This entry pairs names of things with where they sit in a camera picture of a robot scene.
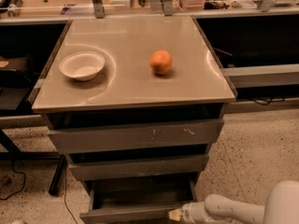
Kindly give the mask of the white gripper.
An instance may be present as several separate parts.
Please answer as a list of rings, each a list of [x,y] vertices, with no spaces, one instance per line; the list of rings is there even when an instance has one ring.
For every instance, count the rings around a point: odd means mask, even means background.
[[[174,221],[182,220],[186,224],[208,224],[210,221],[210,216],[203,202],[186,203],[181,209],[169,211],[168,217]]]

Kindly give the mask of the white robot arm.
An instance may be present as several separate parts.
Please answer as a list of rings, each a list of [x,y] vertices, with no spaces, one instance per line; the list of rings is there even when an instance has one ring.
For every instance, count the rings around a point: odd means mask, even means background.
[[[168,213],[171,220],[184,224],[299,224],[299,182],[277,183],[269,192],[265,205],[233,201],[218,194],[203,202],[186,203]]]

